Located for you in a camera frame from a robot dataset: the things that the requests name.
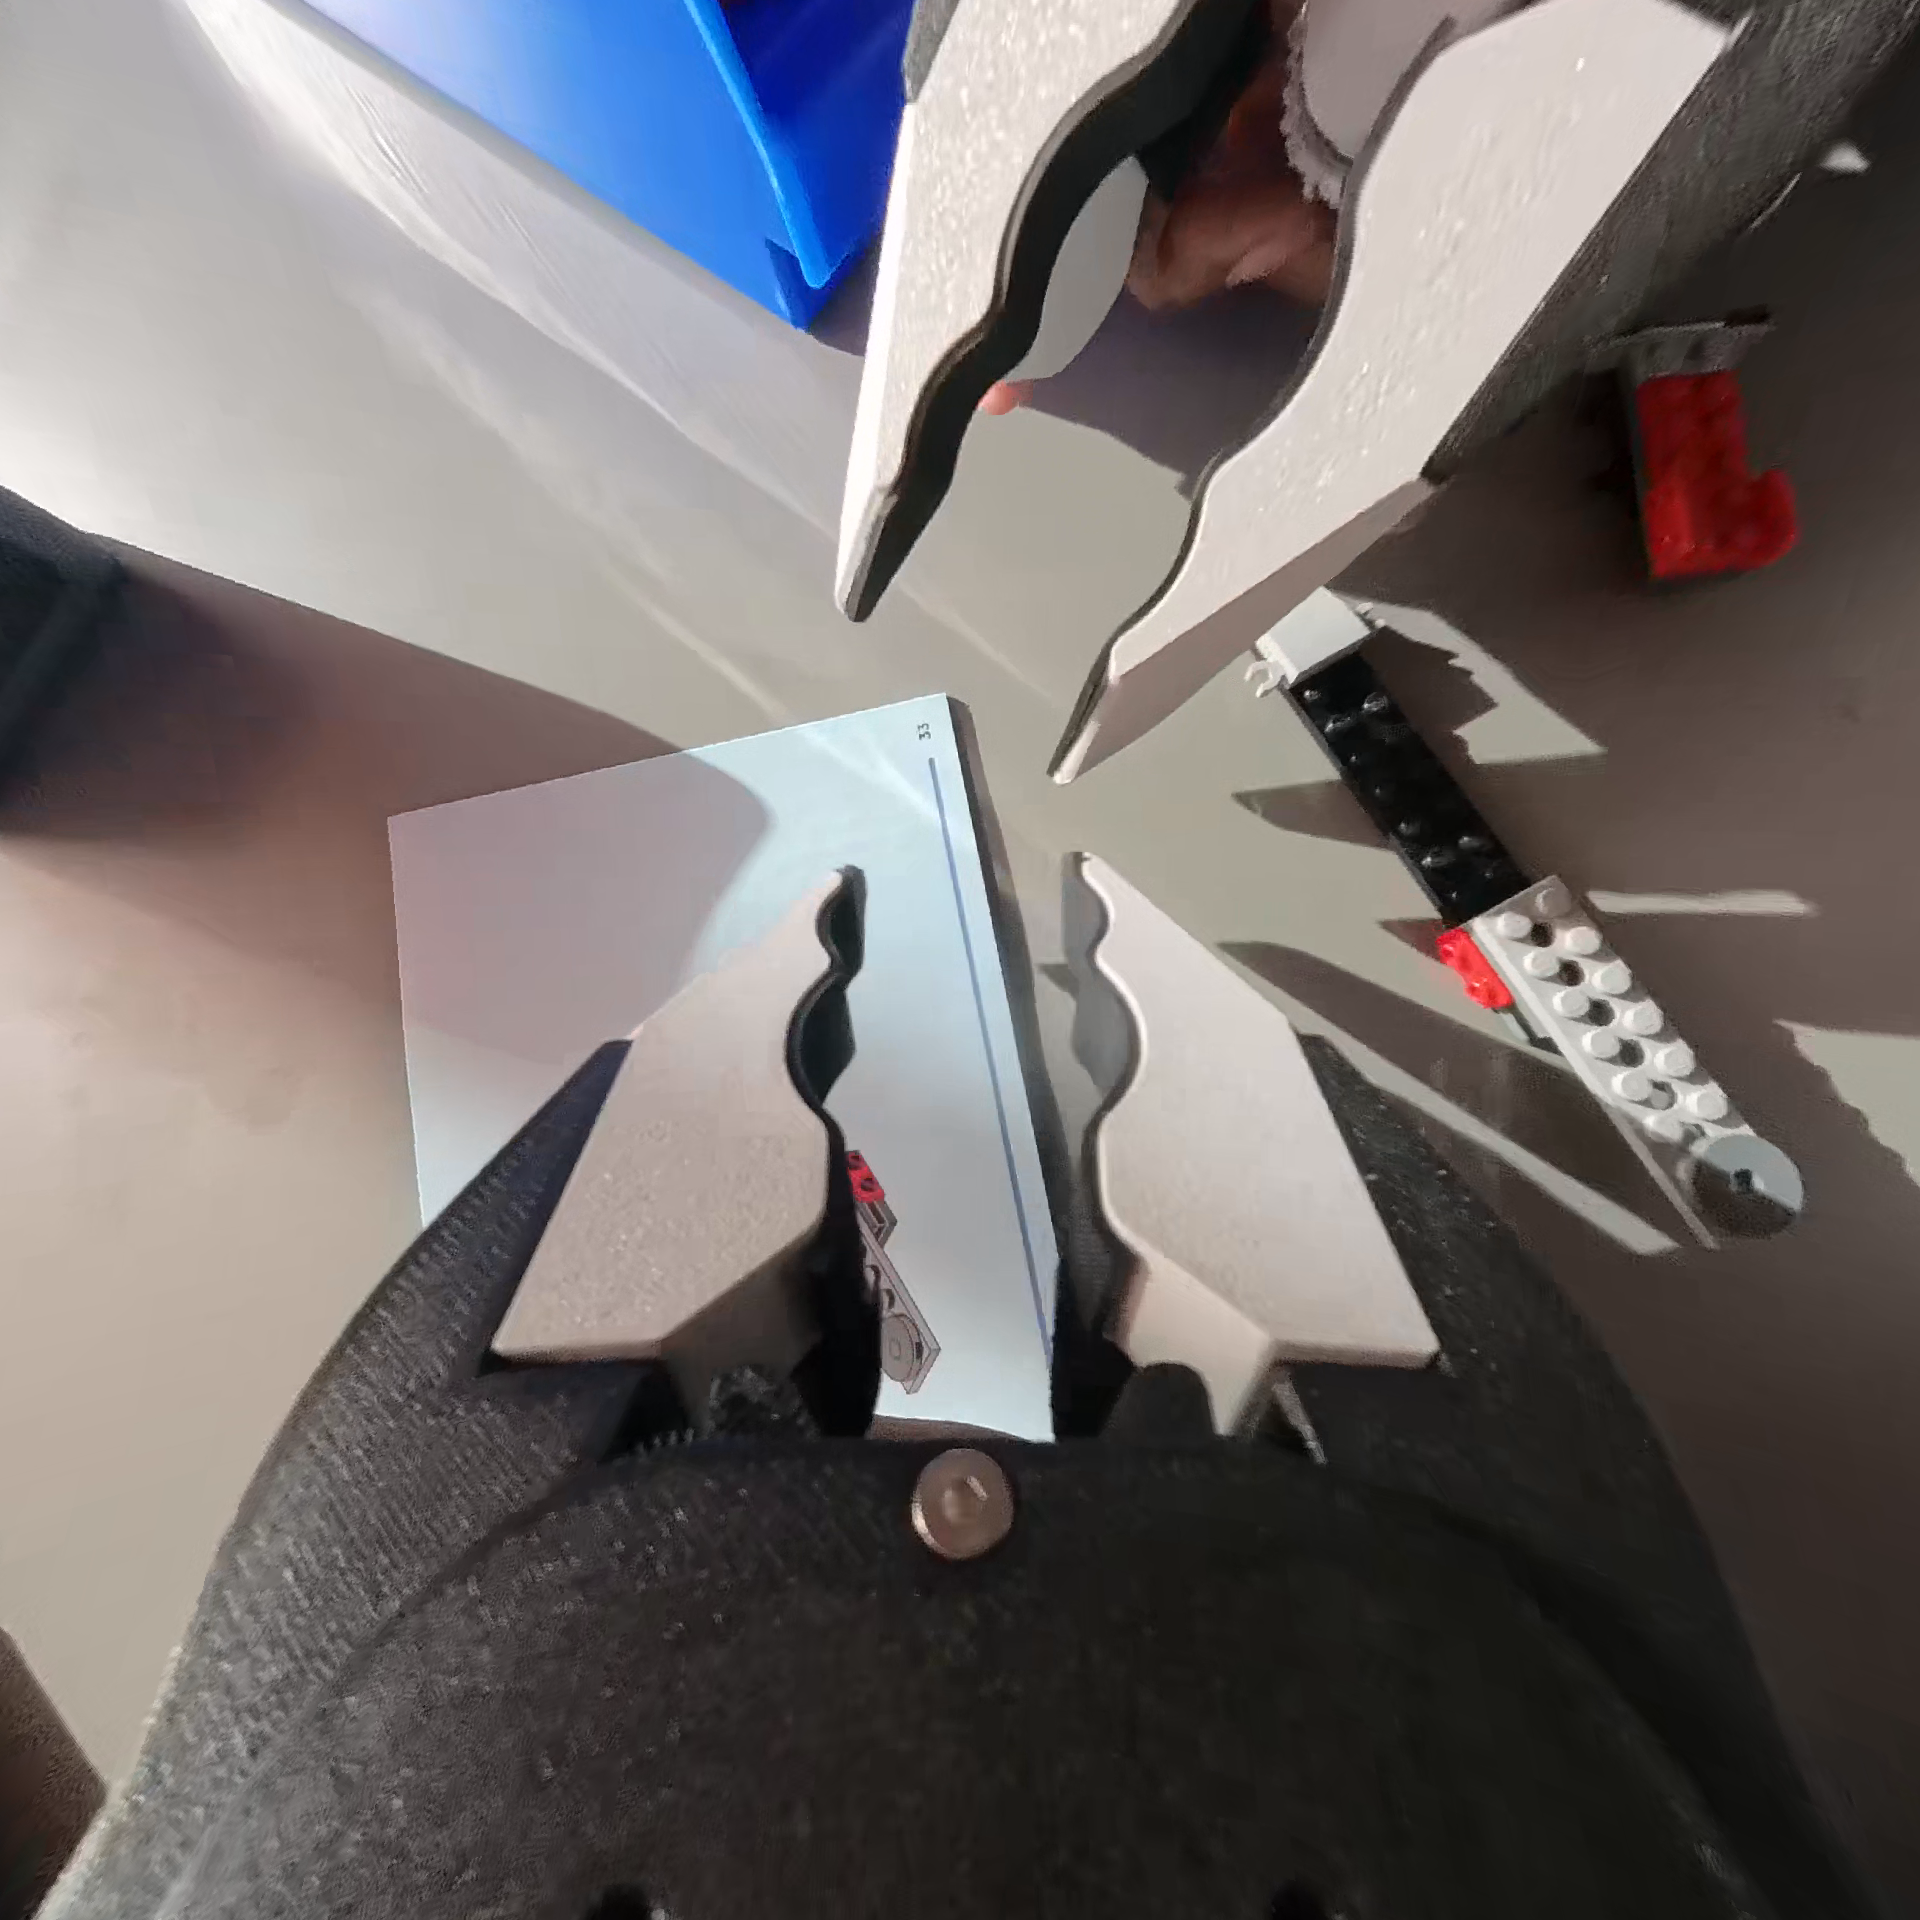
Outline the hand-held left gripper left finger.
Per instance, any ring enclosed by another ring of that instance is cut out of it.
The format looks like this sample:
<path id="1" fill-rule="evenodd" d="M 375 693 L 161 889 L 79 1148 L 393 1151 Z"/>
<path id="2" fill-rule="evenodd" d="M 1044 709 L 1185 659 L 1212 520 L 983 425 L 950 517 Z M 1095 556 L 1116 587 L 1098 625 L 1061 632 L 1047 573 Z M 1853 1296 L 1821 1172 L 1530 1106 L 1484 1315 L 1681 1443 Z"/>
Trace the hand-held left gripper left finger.
<path id="1" fill-rule="evenodd" d="M 645 1363 L 696 1423 L 738 1370 L 872 1419 L 872 1285 L 826 1096 L 854 1056 L 856 866 L 810 883 L 628 1036 L 492 1337 L 506 1364 Z"/>

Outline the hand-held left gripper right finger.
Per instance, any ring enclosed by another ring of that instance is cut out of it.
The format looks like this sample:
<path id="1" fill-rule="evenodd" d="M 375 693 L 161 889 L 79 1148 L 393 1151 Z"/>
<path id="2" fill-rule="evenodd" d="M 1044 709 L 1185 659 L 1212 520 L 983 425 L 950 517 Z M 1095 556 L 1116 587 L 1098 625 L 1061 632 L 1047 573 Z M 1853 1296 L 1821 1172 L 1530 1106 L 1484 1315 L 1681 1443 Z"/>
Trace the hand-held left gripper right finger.
<path id="1" fill-rule="evenodd" d="M 1063 866 L 1087 1195 L 1120 1255 L 1105 1340 L 1248 1434 L 1297 1367 L 1422 1371 L 1437 1333 L 1305 1043 L 1110 861 Z"/>

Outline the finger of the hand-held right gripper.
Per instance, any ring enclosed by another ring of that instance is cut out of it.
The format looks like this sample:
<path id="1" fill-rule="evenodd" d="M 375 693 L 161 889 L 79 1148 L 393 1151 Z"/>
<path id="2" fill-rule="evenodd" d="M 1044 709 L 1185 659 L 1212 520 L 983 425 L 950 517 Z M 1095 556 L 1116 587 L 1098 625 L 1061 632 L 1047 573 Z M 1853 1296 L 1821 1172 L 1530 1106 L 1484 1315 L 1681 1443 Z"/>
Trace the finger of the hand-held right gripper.
<path id="1" fill-rule="evenodd" d="M 1550 2 L 1433 48 L 1348 180 L 1302 364 L 1202 474 L 1169 573 L 1087 674 L 1056 784 L 1168 721 L 1428 498 L 1448 431 L 1738 35 L 1685 5 Z"/>
<path id="2" fill-rule="evenodd" d="M 1125 163 L 1185 161 L 1257 57 L 1260 5 L 918 5 L 833 565 L 887 595 L 989 387 L 1034 347 L 1074 220 Z"/>

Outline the light blue instruction booklet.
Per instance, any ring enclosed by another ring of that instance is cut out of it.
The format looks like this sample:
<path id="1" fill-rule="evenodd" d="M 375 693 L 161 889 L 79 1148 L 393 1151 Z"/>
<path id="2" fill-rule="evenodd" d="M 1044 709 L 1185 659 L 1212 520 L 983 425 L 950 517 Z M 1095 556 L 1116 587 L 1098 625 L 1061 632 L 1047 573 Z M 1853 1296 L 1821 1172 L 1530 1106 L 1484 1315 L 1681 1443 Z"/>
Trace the light blue instruction booklet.
<path id="1" fill-rule="evenodd" d="M 1052 1437 L 1061 1271 L 962 709 L 853 711 L 391 818 L 421 1221 L 602 1041 L 856 869 L 854 1058 L 830 1113 L 926 1329 L 880 1412 Z"/>

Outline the black toy brick beam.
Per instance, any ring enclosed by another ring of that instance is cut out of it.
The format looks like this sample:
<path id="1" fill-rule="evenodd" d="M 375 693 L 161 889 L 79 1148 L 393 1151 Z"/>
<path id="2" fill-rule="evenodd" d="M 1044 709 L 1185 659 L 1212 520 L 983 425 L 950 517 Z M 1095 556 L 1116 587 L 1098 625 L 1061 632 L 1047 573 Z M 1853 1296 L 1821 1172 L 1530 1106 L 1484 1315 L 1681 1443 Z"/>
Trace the black toy brick beam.
<path id="1" fill-rule="evenodd" d="M 1286 700 L 1417 881 L 1440 919 L 1436 953 L 1463 992 L 1485 1013 L 1516 1018 L 1520 1005 L 1470 923 L 1529 879 L 1361 653 L 1373 634 L 1356 604 L 1321 587 L 1254 642 L 1242 677 L 1257 697 Z"/>

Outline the grey desk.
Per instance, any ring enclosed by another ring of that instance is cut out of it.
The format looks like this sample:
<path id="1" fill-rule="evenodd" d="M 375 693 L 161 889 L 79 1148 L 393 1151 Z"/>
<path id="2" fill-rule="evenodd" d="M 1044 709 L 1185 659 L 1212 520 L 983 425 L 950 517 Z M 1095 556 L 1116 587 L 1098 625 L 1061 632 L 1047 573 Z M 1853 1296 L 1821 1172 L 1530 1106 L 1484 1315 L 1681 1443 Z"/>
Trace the grey desk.
<path id="1" fill-rule="evenodd" d="M 1837 1824 L 1914 1915 L 1914 48 L 1670 309 L 1804 535 L 1636 578 L 1553 395 L 1351 584 L 1381 669 L 1807 1178 L 1698 1248 L 1423 946 L 1236 672 L 1072 789 L 1095 647 L 1288 314 L 1116 319 L 831 609 L 863 289 L 792 333 L 322 40 L 4 5 L 4 490 L 128 585 L 4 789 L 4 1634 L 109 1785 L 260 1452 L 415 1227 L 386 821 L 921 693 L 974 713 L 1063 1120 L 1087 848 L 1322 1032 L 1498 1209 L 1663 1428 Z"/>

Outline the person's right hand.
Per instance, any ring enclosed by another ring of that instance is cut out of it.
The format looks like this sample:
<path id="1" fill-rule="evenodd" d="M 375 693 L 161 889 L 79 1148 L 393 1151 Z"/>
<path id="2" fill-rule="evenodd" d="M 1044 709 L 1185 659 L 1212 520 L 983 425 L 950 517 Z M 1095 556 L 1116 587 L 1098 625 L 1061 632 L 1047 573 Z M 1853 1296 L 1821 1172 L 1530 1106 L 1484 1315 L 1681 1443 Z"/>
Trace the person's right hand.
<path id="1" fill-rule="evenodd" d="M 1285 80 L 1281 63 L 1264 65 L 1172 193 L 1144 193 L 1125 289 L 1148 311 L 1189 309 L 1240 285 L 1296 304 L 1328 300 L 1335 212 L 1290 170 Z"/>

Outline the small red brick assembly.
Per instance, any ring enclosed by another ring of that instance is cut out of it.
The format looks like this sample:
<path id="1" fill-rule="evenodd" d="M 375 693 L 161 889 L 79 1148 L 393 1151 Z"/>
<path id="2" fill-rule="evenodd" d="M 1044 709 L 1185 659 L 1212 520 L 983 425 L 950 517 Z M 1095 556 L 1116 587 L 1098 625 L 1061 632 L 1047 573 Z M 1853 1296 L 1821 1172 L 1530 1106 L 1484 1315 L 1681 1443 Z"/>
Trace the small red brick assembly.
<path id="1" fill-rule="evenodd" d="M 1648 578 L 1681 587 L 1785 561 L 1801 524 L 1786 474 L 1758 469 L 1741 362 L 1770 333 L 1764 306 L 1615 336 L 1615 375 Z"/>

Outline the blue plastic bin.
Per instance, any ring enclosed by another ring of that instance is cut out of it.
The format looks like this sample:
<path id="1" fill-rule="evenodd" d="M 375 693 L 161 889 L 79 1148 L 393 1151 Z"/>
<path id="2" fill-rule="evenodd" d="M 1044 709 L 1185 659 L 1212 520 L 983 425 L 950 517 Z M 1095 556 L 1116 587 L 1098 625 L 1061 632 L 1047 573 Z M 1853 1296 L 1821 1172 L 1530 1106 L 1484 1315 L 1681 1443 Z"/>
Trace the blue plastic bin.
<path id="1" fill-rule="evenodd" d="M 794 330 L 878 235 L 909 2 L 316 11 Z"/>

